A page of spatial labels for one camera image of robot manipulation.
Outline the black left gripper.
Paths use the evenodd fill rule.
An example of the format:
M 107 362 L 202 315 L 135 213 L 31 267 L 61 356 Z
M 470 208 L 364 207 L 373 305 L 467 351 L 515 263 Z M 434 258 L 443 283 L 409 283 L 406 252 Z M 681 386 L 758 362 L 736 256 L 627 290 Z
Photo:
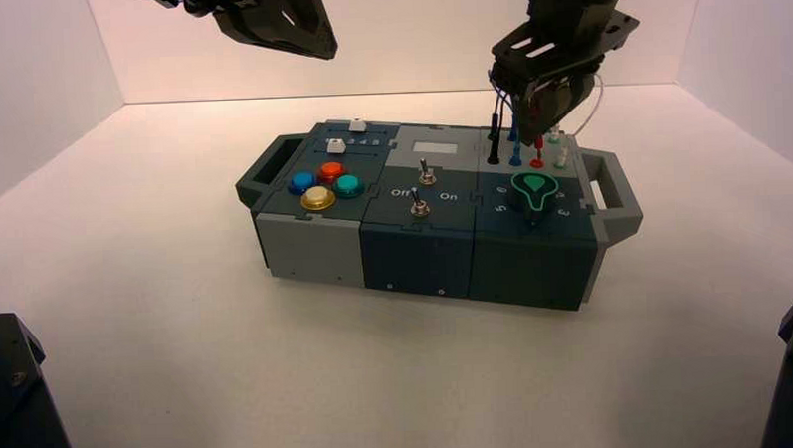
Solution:
M 337 41 L 322 0 L 153 0 L 193 16 L 214 13 L 234 41 L 317 59 L 334 59 Z

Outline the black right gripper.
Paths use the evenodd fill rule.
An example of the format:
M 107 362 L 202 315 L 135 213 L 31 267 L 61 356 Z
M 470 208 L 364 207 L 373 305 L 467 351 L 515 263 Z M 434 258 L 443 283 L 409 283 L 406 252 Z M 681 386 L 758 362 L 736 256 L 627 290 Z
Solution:
M 616 9 L 619 0 L 528 0 L 528 21 L 492 48 L 492 79 L 502 90 L 524 97 L 524 136 L 551 128 L 551 80 L 591 72 L 609 51 L 623 46 L 640 22 Z M 593 90 L 591 77 L 566 78 L 556 89 L 554 124 L 559 125 Z

